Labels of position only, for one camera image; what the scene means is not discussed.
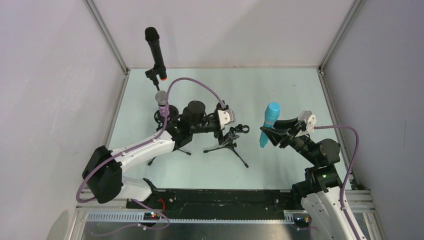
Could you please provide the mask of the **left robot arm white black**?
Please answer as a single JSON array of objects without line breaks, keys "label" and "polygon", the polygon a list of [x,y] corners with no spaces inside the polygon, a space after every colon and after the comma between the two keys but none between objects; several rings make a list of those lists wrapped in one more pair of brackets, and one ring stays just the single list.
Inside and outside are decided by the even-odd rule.
[{"label": "left robot arm white black", "polygon": [[162,128],[139,143],[114,150],[102,145],[93,151],[82,172],[83,184],[93,194],[92,200],[100,204],[117,197],[146,200],[152,194],[152,185],[147,180],[125,177],[125,171],[184,147],[194,134],[213,133],[222,144],[225,141],[223,130],[234,122],[235,114],[228,105],[221,104],[217,104],[214,112],[206,114],[205,105],[193,100],[182,113],[161,117],[161,120]]}]

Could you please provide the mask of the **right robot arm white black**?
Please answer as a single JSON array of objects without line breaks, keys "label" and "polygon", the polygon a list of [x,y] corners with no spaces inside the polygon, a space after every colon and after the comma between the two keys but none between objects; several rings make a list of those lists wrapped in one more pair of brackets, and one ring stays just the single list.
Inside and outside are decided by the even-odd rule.
[{"label": "right robot arm white black", "polygon": [[346,200],[349,176],[341,180],[335,166],[341,160],[341,146],[330,138],[311,140],[309,134],[317,128],[316,122],[311,111],[303,111],[297,118],[277,120],[260,130],[275,147],[291,147],[313,165],[305,169],[305,180],[291,188],[309,214],[308,230],[318,229],[310,236],[316,240],[364,240],[366,236]]}]

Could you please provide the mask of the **tripod stand with clip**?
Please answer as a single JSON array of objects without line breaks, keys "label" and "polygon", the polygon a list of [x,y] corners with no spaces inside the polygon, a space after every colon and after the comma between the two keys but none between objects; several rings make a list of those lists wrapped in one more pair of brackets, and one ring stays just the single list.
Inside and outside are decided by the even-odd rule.
[{"label": "tripod stand with clip", "polygon": [[229,149],[241,160],[241,162],[246,168],[249,168],[249,165],[236,151],[237,143],[235,142],[235,140],[240,137],[239,134],[248,134],[249,132],[250,127],[248,125],[238,124],[237,126],[230,127],[229,131],[223,137],[223,142],[219,144],[219,147],[204,150],[203,153],[206,154],[221,149]]}]

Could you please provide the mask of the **purple glitter microphone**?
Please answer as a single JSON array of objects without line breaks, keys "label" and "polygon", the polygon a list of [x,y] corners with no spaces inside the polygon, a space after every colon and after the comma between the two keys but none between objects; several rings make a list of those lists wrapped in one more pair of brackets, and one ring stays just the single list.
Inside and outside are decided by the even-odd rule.
[{"label": "purple glitter microphone", "polygon": [[165,118],[170,114],[169,105],[167,102],[167,92],[164,90],[159,90],[155,94],[155,100],[158,104],[158,111],[161,117]]}]

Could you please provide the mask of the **blue toy microphone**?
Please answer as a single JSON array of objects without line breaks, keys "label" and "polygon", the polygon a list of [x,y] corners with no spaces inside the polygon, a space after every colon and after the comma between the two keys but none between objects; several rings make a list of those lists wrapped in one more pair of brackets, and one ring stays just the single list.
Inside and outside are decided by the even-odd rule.
[{"label": "blue toy microphone", "polygon": [[[273,127],[275,122],[280,117],[281,106],[277,102],[270,102],[264,111],[264,127]],[[259,146],[264,148],[268,143],[268,137],[261,132],[259,138]]]}]

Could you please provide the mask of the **tripod stand with shock mount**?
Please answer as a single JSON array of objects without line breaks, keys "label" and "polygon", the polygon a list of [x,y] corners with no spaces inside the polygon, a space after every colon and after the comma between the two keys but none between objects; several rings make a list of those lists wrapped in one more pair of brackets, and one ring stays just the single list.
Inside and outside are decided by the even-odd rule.
[{"label": "tripod stand with shock mount", "polygon": [[[167,121],[168,122],[169,121],[176,121],[176,120],[179,119],[179,116],[180,116],[180,114],[179,114],[178,109],[174,105],[171,105],[169,107],[169,115],[168,115]],[[155,112],[154,120],[158,124],[156,130],[159,131],[160,129],[162,129],[162,127],[165,123],[165,118],[161,115],[161,112],[159,110],[157,110]],[[185,151],[185,150],[182,150],[182,149],[178,149],[178,151],[183,152],[183,153],[187,154],[188,156],[192,155],[191,152],[188,152],[188,151]]]}]

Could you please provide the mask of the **black microphone orange end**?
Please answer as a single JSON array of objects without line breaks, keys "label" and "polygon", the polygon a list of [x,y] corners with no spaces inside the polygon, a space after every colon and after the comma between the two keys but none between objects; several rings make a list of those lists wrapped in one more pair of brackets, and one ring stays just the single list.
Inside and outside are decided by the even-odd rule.
[{"label": "black microphone orange end", "polygon": [[155,85],[158,85],[158,77],[160,80],[163,81],[167,79],[166,67],[162,55],[162,50],[160,47],[160,35],[158,34],[157,30],[152,26],[147,27],[144,33],[145,40],[149,45],[154,61],[153,68],[146,71],[145,74],[150,80],[155,83]]}]

